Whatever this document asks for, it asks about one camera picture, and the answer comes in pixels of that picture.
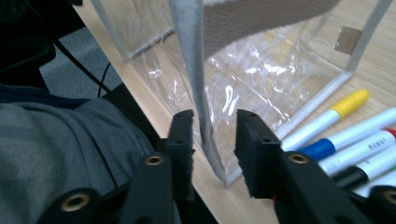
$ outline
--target gray cloth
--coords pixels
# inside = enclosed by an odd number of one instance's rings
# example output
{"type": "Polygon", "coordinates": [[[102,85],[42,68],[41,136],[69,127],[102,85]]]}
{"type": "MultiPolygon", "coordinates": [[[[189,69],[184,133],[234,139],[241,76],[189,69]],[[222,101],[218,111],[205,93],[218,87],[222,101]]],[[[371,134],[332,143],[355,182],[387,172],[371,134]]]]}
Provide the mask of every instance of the gray cloth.
{"type": "Polygon", "coordinates": [[[202,37],[203,5],[196,0],[169,0],[172,18],[184,63],[191,83],[193,100],[196,105],[202,137],[202,150],[216,176],[227,184],[227,176],[221,157],[213,139],[208,103],[205,96],[204,57],[202,37]]]}
{"type": "Polygon", "coordinates": [[[36,223],[71,189],[107,193],[129,181],[152,151],[146,136],[104,99],[76,110],[1,104],[0,223],[36,223]]]}
{"type": "Polygon", "coordinates": [[[213,2],[204,7],[205,59],[235,40],[328,12],[340,0],[218,0],[213,2]]]}

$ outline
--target transparent plastic box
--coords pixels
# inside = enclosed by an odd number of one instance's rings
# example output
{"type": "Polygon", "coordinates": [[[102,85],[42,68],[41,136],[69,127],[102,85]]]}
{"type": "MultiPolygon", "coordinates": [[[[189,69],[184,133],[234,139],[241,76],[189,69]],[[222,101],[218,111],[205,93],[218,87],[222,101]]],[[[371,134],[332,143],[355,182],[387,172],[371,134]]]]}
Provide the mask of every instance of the transparent plastic box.
{"type": "MultiPolygon", "coordinates": [[[[166,108],[172,114],[195,108],[167,1],[92,2],[124,60],[166,108]]],[[[344,0],[312,20],[240,39],[205,62],[205,94],[225,186],[241,175],[233,154],[237,109],[260,115],[283,139],[353,76],[389,5],[360,2],[344,0]]],[[[198,124],[194,140],[200,146],[198,124]]]]}

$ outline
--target marker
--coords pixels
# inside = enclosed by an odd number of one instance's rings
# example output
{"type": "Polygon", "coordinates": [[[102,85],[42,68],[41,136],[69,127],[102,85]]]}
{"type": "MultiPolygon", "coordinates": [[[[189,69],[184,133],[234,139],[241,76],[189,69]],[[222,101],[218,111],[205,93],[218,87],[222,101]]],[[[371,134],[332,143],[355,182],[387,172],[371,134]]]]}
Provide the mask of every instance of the marker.
{"type": "Polygon", "coordinates": [[[332,176],[395,144],[396,131],[384,130],[325,158],[318,165],[327,175],[332,176]]]}
{"type": "Polygon", "coordinates": [[[365,121],[362,121],[348,129],[345,129],[328,138],[322,138],[316,143],[299,149],[314,160],[319,161],[336,150],[357,142],[368,135],[378,132],[381,129],[396,124],[396,106],[383,111],[365,121]]]}
{"type": "Polygon", "coordinates": [[[355,193],[362,197],[368,198],[370,196],[371,188],[374,186],[394,186],[396,187],[396,169],[393,169],[379,178],[370,181],[368,184],[361,186],[358,189],[353,190],[355,193]]]}
{"type": "Polygon", "coordinates": [[[318,134],[332,126],[335,122],[345,118],[361,107],[367,101],[369,96],[370,93],[367,90],[352,92],[346,98],[333,105],[330,110],[318,116],[303,128],[284,139],[282,141],[282,149],[284,151],[294,151],[299,149],[318,134]]]}
{"type": "Polygon", "coordinates": [[[379,177],[396,165],[396,145],[388,147],[356,166],[350,166],[332,178],[342,189],[356,189],[379,177]]]}

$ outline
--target black cable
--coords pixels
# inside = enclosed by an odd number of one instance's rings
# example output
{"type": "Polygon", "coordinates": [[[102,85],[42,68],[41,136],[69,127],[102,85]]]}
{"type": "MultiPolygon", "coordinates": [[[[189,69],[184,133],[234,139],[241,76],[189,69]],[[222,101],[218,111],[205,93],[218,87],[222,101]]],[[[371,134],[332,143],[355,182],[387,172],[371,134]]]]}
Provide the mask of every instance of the black cable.
{"type": "Polygon", "coordinates": [[[94,83],[96,83],[98,86],[103,88],[106,92],[110,92],[110,89],[103,85],[82,63],[80,63],[68,50],[67,48],[64,47],[64,45],[58,40],[56,35],[51,31],[51,29],[48,27],[48,25],[44,22],[44,20],[40,17],[38,12],[35,10],[35,8],[30,4],[29,1],[26,1],[28,4],[29,8],[32,9],[32,11],[35,13],[37,18],[40,20],[40,22],[43,24],[43,26],[46,28],[46,30],[49,33],[49,36],[52,39],[52,42],[54,45],[76,66],[78,67],[87,77],[89,77],[94,83]]]}
{"type": "MultiPolygon", "coordinates": [[[[108,62],[107,66],[105,68],[105,72],[103,72],[103,74],[102,74],[102,80],[100,80],[100,83],[102,83],[103,86],[104,86],[103,83],[105,82],[105,77],[106,77],[106,74],[107,74],[107,70],[110,67],[110,65],[111,65],[111,62],[108,62]]],[[[102,91],[102,86],[99,86],[98,97],[100,97],[101,91],[102,91]]]]}

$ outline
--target yellow marker cap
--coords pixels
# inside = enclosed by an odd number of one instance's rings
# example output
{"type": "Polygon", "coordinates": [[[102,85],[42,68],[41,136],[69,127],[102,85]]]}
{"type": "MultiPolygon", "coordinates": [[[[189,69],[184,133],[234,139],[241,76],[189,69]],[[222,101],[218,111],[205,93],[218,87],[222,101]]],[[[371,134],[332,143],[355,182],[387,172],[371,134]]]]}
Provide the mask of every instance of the yellow marker cap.
{"type": "Polygon", "coordinates": [[[354,91],[346,98],[332,106],[340,118],[348,116],[350,113],[361,107],[369,98],[370,93],[367,90],[354,91]]]}

